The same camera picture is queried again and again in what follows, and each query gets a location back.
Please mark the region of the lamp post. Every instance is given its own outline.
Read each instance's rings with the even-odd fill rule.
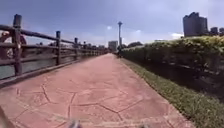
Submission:
[[[122,46],[122,44],[121,44],[121,25],[122,24],[123,23],[121,21],[118,22],[118,25],[119,25],[119,46],[120,46],[120,49],[121,49],[121,46]]]

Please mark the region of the grass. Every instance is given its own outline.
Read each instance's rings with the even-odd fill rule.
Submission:
[[[129,60],[122,59],[122,61],[173,104],[187,119],[194,122],[197,128],[224,128],[224,104],[218,99],[157,76]]]

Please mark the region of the tall building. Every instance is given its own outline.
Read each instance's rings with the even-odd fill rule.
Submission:
[[[218,27],[212,27],[211,30],[210,30],[210,34],[212,36],[218,35],[219,34]]]
[[[183,18],[184,36],[202,36],[208,33],[208,21],[200,17],[199,13],[192,12]]]
[[[109,48],[112,52],[117,51],[117,47],[118,47],[118,41],[109,41],[109,42],[108,42],[108,48]]]

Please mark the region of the blue sky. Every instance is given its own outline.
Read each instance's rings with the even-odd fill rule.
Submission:
[[[2,0],[0,24],[12,24],[14,14],[23,16],[24,29],[64,39],[107,44],[118,38],[122,21],[123,42],[149,43],[173,39],[183,33],[182,17],[193,11],[208,17],[209,27],[224,27],[223,0]]]

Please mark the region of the red paved path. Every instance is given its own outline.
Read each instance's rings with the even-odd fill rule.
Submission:
[[[21,128],[190,128],[191,123],[111,54],[0,90],[0,105]]]

